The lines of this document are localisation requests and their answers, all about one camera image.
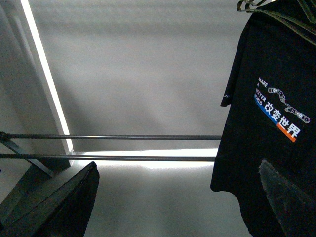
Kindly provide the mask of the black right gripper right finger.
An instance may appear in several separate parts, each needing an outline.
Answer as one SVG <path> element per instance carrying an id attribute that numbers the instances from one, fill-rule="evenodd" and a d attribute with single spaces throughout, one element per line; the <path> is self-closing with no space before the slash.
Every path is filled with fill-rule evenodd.
<path id="1" fill-rule="evenodd" d="M 316 235 L 316 163 L 290 172 L 264 159 L 259 174 L 268 202 L 287 237 Z"/>

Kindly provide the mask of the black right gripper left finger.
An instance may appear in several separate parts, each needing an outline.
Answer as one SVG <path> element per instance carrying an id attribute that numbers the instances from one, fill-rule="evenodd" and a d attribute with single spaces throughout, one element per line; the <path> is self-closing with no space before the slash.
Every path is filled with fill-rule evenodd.
<path id="1" fill-rule="evenodd" d="M 82 237 L 99 185 L 99 172 L 89 163 L 47 196 L 36 191 L 24 199 L 1 225 L 2 237 Z"/>

